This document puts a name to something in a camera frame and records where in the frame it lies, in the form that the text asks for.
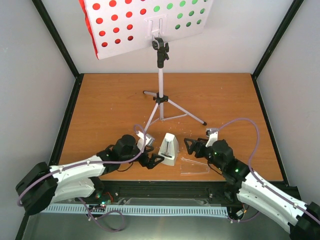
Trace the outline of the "white metronome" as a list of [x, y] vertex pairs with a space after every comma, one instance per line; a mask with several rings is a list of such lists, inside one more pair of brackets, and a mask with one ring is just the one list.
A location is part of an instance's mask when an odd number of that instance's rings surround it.
[[179, 154], [179, 143], [174, 134], [166, 133], [159, 147], [158, 155], [164, 157], [163, 164], [175, 166]]

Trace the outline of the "clear plastic metronome cover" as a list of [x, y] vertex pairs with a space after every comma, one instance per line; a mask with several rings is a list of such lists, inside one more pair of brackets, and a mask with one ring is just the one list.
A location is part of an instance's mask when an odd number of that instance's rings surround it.
[[210, 172], [207, 164], [187, 159], [181, 158], [180, 164], [180, 174], [183, 176], [187, 175], [204, 175]]

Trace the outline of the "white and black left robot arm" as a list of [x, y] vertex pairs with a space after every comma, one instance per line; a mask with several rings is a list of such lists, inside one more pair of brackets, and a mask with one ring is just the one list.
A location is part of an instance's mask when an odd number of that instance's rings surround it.
[[99, 201], [104, 185], [99, 177], [118, 171], [124, 163], [138, 162], [153, 169], [164, 157], [153, 153], [153, 139], [143, 135], [138, 141], [129, 134], [95, 155], [65, 165], [37, 163], [16, 185], [17, 205], [29, 216], [38, 214], [50, 204], [72, 198]]

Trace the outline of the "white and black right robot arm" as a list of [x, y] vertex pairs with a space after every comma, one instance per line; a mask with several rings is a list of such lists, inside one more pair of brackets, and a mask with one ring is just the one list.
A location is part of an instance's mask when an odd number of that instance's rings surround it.
[[225, 140], [208, 144], [203, 138], [185, 138], [188, 154], [204, 158], [221, 171], [225, 180], [236, 189], [238, 201], [258, 210], [275, 221], [292, 240], [320, 238], [320, 207], [307, 204], [274, 186], [246, 163], [236, 159]]

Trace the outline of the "white tripod music stand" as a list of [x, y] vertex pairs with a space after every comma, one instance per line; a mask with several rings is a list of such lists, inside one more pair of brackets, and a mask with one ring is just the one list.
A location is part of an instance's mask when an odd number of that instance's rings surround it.
[[[156, 51], [157, 54], [157, 68], [158, 68], [158, 92], [151, 92], [151, 91], [143, 91], [143, 94], [149, 95], [153, 97], [153, 100], [155, 101], [155, 106], [150, 114], [150, 117], [144, 127], [144, 131], [147, 132], [149, 127], [152, 125], [152, 123], [155, 123], [156, 121], [166, 121], [171, 119], [177, 119], [182, 118], [186, 116], [190, 116], [194, 120], [201, 123], [203, 126], [207, 125], [207, 122], [201, 120], [191, 112], [187, 111], [185, 108], [181, 107], [177, 103], [173, 102], [167, 95], [164, 93], [164, 63], [166, 60], [169, 60], [169, 43], [164, 42], [164, 40], [161, 37], [154, 37], [152, 39], [152, 48]], [[182, 115], [177, 115], [174, 117], [167, 117], [164, 116], [164, 103], [169, 103], [175, 108], [179, 109], [183, 112]]]

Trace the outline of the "white perforated stand desk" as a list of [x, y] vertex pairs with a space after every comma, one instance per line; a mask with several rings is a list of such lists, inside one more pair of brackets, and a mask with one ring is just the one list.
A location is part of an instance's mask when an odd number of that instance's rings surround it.
[[212, 0], [85, 0], [98, 60], [201, 34]]

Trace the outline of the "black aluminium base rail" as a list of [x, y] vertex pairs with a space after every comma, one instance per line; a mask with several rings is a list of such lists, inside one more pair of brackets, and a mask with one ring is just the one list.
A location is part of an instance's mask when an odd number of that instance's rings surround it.
[[30, 193], [37, 207], [45, 208], [50, 203], [68, 199], [84, 198], [89, 203], [122, 199], [195, 199], [210, 204], [239, 205], [236, 187], [225, 181], [109, 181], [98, 177], [71, 182], [61, 189], [54, 180], [41, 183]]

